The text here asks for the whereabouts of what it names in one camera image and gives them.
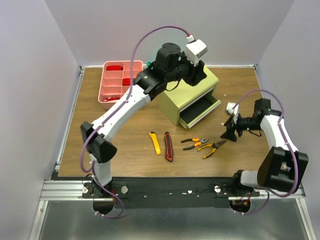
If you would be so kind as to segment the olive green drawer cabinet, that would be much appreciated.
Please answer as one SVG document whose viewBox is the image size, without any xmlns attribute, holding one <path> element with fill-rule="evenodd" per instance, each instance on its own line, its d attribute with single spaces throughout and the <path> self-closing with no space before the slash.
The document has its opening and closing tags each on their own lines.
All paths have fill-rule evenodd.
<svg viewBox="0 0 320 240">
<path fill-rule="evenodd" d="M 174 126 L 190 129 L 216 109 L 221 100 L 214 97 L 219 79 L 208 67 L 204 67 L 206 78 L 196 86 L 190 86 L 183 80 L 176 89 L 174 82 L 167 84 L 165 90 L 156 97 L 160 111 Z"/>
</svg>

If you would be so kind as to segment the red item middle compartment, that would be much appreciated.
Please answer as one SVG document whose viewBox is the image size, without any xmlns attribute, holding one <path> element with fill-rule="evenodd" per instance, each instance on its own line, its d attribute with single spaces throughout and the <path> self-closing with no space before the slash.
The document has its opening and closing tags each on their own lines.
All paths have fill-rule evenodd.
<svg viewBox="0 0 320 240">
<path fill-rule="evenodd" d="M 133 81 L 131 80 L 131 78 L 123 78 L 122 79 L 123 86 L 130 86 L 132 83 L 133 83 Z"/>
</svg>

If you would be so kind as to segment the yellow utility knife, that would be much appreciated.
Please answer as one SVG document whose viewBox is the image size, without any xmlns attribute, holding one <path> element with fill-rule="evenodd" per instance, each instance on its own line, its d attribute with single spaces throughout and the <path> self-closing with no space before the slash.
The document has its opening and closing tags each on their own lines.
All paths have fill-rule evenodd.
<svg viewBox="0 0 320 240">
<path fill-rule="evenodd" d="M 160 145 L 159 145 L 156 133 L 154 131 L 150 131 L 148 134 L 149 134 L 150 138 L 152 139 L 154 150 L 155 150 L 156 154 L 160 155 L 161 149 L 160 149 Z"/>
</svg>

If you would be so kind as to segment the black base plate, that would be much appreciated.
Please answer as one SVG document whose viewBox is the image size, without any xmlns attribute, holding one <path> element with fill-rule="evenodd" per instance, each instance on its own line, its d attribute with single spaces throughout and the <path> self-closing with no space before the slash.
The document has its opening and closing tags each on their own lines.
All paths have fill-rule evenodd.
<svg viewBox="0 0 320 240">
<path fill-rule="evenodd" d="M 126 209 L 229 208 L 232 198 L 259 196 L 231 177 L 114 177 L 106 189 Z"/>
</svg>

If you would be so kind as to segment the pink compartment tray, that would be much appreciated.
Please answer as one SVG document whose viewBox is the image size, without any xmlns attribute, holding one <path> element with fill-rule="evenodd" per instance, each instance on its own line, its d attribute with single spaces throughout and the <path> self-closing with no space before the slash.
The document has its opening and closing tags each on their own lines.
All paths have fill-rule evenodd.
<svg viewBox="0 0 320 240">
<path fill-rule="evenodd" d="M 106 67 L 110 65 L 123 66 L 122 71 L 107 71 Z M 110 109 L 117 101 L 104 102 L 108 97 L 118 97 L 119 99 L 126 93 L 130 86 L 123 86 L 123 78 L 131 77 L 131 61 L 106 61 L 103 64 L 98 102 L 105 110 Z"/>
</svg>

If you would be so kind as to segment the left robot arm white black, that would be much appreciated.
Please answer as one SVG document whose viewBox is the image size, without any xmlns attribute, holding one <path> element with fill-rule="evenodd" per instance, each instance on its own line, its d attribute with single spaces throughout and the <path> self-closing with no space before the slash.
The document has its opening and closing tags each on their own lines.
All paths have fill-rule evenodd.
<svg viewBox="0 0 320 240">
<path fill-rule="evenodd" d="M 206 78 L 204 62 L 200 59 L 207 52 L 206 44 L 194 40 L 181 51 L 174 43 L 164 43 L 157 51 L 155 61 L 139 72 L 133 85 L 101 117 L 80 126 L 84 141 L 83 151 L 88 151 L 91 159 L 91 172 L 96 182 L 93 191 L 101 198 L 111 191 L 111 159 L 117 153 L 112 140 L 139 109 L 164 92 L 170 82 L 184 82 L 196 86 Z"/>
</svg>

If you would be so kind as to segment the red white item front compartment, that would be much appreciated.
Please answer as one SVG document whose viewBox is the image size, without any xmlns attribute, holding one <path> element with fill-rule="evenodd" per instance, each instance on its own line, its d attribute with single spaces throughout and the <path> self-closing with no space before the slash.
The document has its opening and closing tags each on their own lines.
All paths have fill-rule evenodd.
<svg viewBox="0 0 320 240">
<path fill-rule="evenodd" d="M 107 97 L 106 99 L 104 99 L 104 102 L 118 101 L 119 99 L 119 97 Z"/>
</svg>

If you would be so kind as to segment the red black utility knife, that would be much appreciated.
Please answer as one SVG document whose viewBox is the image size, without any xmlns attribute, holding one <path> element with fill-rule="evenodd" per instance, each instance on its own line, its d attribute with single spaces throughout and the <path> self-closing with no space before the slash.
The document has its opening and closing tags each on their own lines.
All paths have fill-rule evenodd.
<svg viewBox="0 0 320 240">
<path fill-rule="evenodd" d="M 165 141 L 165 159 L 169 162 L 172 162 L 174 159 L 174 152 L 173 152 L 171 136 L 168 131 L 166 131 L 164 134 L 164 141 Z"/>
</svg>

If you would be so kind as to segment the green cloth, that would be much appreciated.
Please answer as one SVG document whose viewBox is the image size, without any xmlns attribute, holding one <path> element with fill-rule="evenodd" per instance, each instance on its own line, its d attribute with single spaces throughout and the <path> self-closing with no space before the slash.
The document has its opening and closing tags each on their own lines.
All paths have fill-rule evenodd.
<svg viewBox="0 0 320 240">
<path fill-rule="evenodd" d="M 147 64 L 146 64 L 146 69 L 147 70 L 153 70 L 153 68 L 154 68 L 154 62 L 148 62 Z"/>
</svg>

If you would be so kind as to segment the needle nose pliers orange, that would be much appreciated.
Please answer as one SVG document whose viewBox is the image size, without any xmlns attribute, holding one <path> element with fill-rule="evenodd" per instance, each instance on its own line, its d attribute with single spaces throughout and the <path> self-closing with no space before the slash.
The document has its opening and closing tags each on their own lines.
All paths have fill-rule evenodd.
<svg viewBox="0 0 320 240">
<path fill-rule="evenodd" d="M 197 151 L 200 152 L 203 149 L 210 148 L 211 149 L 210 153 L 202 157 L 203 159 L 207 159 L 207 158 L 211 157 L 215 153 L 215 151 L 219 147 L 221 147 L 223 144 L 225 144 L 226 142 L 227 142 L 227 140 L 224 139 L 224 140 L 221 140 L 221 141 L 218 141 L 218 142 L 215 142 L 215 143 L 206 144 L 206 145 L 203 145 L 203 146 L 199 147 L 197 149 Z"/>
</svg>

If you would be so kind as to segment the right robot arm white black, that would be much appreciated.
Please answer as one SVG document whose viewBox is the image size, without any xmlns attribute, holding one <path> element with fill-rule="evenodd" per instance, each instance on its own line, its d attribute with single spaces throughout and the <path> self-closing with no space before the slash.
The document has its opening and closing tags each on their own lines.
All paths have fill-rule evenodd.
<svg viewBox="0 0 320 240">
<path fill-rule="evenodd" d="M 229 102 L 225 111 L 229 118 L 224 123 L 226 131 L 220 136 L 222 139 L 236 142 L 244 131 L 262 131 L 269 147 L 258 170 L 238 170 L 234 174 L 230 191 L 241 196 L 248 189 L 266 189 L 282 198 L 295 193 L 309 158 L 291 141 L 282 112 L 272 109 L 271 101 L 266 98 L 255 101 L 251 117 L 242 117 L 235 102 Z"/>
</svg>

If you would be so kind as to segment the red item back compartment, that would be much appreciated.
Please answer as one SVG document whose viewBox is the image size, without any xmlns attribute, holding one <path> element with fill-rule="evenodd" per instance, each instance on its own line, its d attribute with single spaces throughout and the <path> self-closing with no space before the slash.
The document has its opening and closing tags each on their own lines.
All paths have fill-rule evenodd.
<svg viewBox="0 0 320 240">
<path fill-rule="evenodd" d="M 122 71 L 123 70 L 123 66 L 122 65 L 108 65 L 106 67 L 107 71 Z"/>
</svg>

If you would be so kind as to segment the aluminium rail frame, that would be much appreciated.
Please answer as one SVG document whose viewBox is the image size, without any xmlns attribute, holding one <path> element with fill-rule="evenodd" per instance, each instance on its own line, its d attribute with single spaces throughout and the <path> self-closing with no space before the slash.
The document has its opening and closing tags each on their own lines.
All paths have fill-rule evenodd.
<svg viewBox="0 0 320 240">
<path fill-rule="evenodd" d="M 257 77 L 258 65 L 208 65 L 207 67 L 218 76 L 219 80 L 226 80 L 229 83 L 235 79 L 239 84 L 244 84 L 240 87 L 240 90 L 249 90 L 251 87 L 257 87 L 259 80 Z M 93 91 L 97 91 L 98 80 L 102 76 L 102 65 L 92 66 L 80 66 L 80 73 L 76 91 L 74 94 L 72 108 L 67 120 L 67 126 L 64 131 L 61 146 L 59 148 L 58 157 L 55 163 L 54 171 L 50 177 L 50 180 L 45 180 L 42 186 L 40 194 L 40 202 L 36 217 L 31 229 L 29 240 L 42 239 L 48 240 L 49 237 L 44 237 L 45 227 L 47 227 L 47 220 L 49 219 L 50 203 L 84 203 L 90 201 L 90 199 L 84 199 L 81 193 L 81 179 L 79 176 L 73 176 L 73 167 L 76 166 L 76 160 L 73 156 L 75 154 L 76 143 L 79 143 L 80 137 L 76 137 L 75 140 L 71 140 L 75 126 L 78 124 L 79 118 L 83 115 L 84 111 L 89 109 L 92 113 L 98 114 L 102 108 L 97 108 L 97 104 L 93 102 Z M 87 103 L 83 102 L 84 97 L 90 98 Z M 59 176 L 60 172 L 66 172 L 65 175 Z M 312 222 L 309 216 L 305 201 L 305 190 L 301 187 L 299 190 L 301 193 L 297 193 L 290 198 L 277 198 L 277 196 L 270 195 L 270 201 L 289 201 L 294 200 L 293 207 L 297 212 L 294 216 L 300 221 L 299 230 L 306 236 L 305 239 L 316 240 L 316 234 L 312 226 Z"/>
</svg>

